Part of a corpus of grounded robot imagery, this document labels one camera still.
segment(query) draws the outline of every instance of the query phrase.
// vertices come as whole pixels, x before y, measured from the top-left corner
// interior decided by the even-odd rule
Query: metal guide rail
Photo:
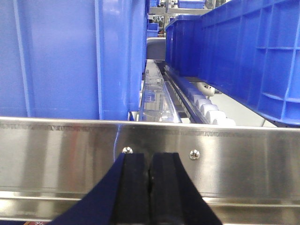
[[[297,225],[300,130],[0,118],[0,219],[51,221],[125,151],[177,152],[223,224]]]

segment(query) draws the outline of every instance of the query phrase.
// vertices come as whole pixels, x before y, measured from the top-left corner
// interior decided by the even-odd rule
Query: blue plastic crate
[[[158,36],[158,23],[150,22],[148,23],[147,37],[157,37]]]
[[[156,7],[159,5],[159,0],[150,0],[150,7]]]
[[[181,76],[198,76],[201,21],[197,15],[179,15],[166,27],[166,63]]]
[[[127,120],[138,110],[148,7],[0,1],[0,116]]]
[[[201,80],[268,120],[299,126],[299,5],[299,0],[232,0],[199,16],[198,46],[181,44],[197,48]],[[170,66],[175,66],[174,43],[182,31],[167,29]]]
[[[178,8],[204,8],[205,0],[178,0]]]

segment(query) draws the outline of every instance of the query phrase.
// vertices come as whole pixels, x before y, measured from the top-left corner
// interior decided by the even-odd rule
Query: blue storage bin
[[[166,27],[166,63],[181,76],[198,76],[201,20],[198,15],[179,15]]]
[[[178,8],[204,8],[205,0],[178,0]]]
[[[159,0],[150,0],[150,7],[156,7],[159,5]]]
[[[199,16],[198,77],[268,120],[300,126],[299,5],[299,0],[232,0]],[[167,29],[171,66],[181,32]]]
[[[158,23],[150,22],[148,23],[147,37],[157,37],[158,36]]]
[[[142,38],[143,38],[143,49],[142,49],[142,58],[143,58],[143,64],[142,64],[142,72],[145,73],[146,70],[146,63],[147,63],[147,54],[146,54],[146,49],[147,49],[147,29],[148,29],[148,13],[150,10],[149,7],[150,0],[145,1],[145,11],[144,11],[144,20],[143,20],[143,32],[142,32]]]
[[[148,7],[2,0],[0,116],[127,120],[138,111]]]

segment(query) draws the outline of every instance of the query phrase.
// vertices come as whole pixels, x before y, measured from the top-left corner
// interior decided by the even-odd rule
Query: transparent plastic guard
[[[147,60],[140,121],[181,123],[154,60]]]

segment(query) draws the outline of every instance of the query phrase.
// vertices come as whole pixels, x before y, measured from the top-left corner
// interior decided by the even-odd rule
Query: bolt head
[[[125,148],[123,148],[122,153],[125,153],[125,154],[132,154],[132,153],[133,153],[133,150],[132,150],[132,148],[130,148],[130,147],[125,147]]]
[[[191,150],[191,152],[189,153],[189,158],[191,160],[198,160],[200,158],[200,152],[196,149]]]

